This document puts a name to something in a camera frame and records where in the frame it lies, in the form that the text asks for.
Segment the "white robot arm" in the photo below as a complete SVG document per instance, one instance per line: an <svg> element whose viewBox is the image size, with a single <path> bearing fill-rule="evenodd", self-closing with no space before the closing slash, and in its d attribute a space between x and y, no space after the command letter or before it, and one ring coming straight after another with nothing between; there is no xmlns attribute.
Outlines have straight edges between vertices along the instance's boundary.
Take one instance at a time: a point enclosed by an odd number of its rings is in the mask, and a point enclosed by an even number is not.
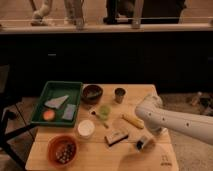
<svg viewBox="0 0 213 171"><path fill-rule="evenodd" d="M158 95L148 94L136 106L135 114L153 135L168 128L213 145L213 117L165 110Z"/></svg>

